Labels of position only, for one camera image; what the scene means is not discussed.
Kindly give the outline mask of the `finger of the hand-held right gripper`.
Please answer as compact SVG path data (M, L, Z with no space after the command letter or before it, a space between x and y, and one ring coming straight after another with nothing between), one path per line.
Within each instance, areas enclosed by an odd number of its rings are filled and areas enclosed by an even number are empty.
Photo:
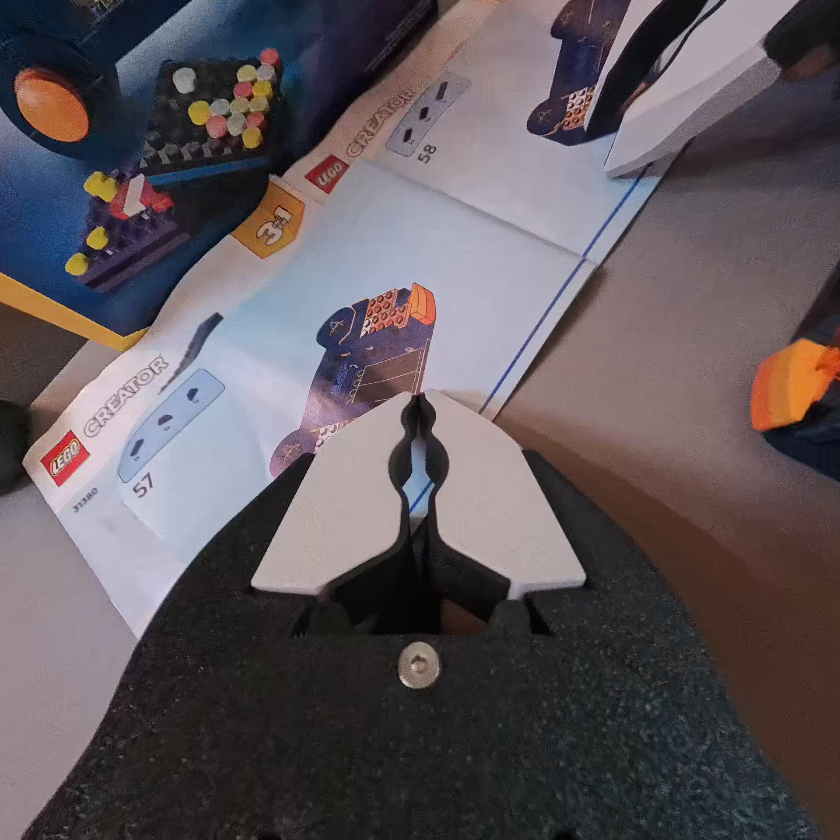
M614 179L678 153L686 143L770 88L782 69L764 46L795 1L709 4L680 38L670 61L624 112L604 173Z
M663 51L699 16L705 1L631 2L595 86L587 134L617 130L627 103Z

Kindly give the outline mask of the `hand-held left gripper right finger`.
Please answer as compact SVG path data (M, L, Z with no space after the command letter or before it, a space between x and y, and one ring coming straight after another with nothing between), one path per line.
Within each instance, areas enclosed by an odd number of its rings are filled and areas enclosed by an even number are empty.
M586 574L523 449L437 390L418 399L425 442L427 571L450 601L522 601Z

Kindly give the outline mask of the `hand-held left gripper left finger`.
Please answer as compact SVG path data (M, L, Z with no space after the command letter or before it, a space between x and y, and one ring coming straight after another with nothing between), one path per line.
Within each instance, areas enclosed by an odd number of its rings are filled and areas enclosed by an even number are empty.
M284 595L364 599L407 546L416 397L394 395L336 432L308 469L251 586Z

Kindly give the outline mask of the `blue and orange brick model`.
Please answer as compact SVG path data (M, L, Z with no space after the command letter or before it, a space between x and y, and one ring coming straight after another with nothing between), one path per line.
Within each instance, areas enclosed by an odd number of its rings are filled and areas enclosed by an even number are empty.
M759 365L750 419L777 452L839 481L839 265L793 340Z

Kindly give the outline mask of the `person's right hand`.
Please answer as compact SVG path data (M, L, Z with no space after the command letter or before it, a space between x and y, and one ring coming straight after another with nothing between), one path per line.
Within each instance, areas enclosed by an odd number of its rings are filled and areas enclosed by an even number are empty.
M838 67L839 2L798 2L765 36L763 49L783 81L804 81Z

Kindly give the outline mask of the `open instruction booklet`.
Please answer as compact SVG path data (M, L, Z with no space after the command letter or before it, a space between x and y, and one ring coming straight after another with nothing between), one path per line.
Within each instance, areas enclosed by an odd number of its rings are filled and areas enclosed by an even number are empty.
M492 419L671 163L577 143L624 3L461 2L270 177L25 466L135 637L284 460L434 389Z

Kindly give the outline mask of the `black round disc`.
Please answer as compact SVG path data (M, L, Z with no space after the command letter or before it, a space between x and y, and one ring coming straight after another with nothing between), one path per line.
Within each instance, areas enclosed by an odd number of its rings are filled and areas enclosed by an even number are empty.
M31 416L23 406L1 400L1 497L24 480L24 457L29 447Z

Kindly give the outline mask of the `toy set cardboard box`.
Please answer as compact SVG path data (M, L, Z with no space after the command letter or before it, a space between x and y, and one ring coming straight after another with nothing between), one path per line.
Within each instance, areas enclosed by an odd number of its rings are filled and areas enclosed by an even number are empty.
M2 2L2 302L123 349L441 2Z

